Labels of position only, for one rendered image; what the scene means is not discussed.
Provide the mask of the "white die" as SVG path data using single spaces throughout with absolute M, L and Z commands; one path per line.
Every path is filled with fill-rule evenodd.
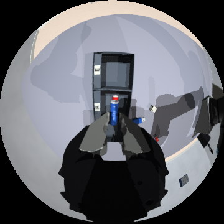
M 151 105 L 150 110 L 151 110 L 152 112 L 155 113 L 156 109 L 157 109 L 157 108 L 156 108 L 154 105 Z

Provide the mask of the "blue usb stick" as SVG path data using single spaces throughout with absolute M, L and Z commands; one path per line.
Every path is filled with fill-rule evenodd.
M 143 121 L 145 121 L 145 118 L 136 118 L 136 119 L 132 119 L 136 124 L 142 123 Z

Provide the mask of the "blue battery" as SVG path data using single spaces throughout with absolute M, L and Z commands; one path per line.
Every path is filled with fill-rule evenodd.
M 111 100 L 110 104 L 110 125 L 117 125 L 117 119 L 118 119 L 118 100 Z

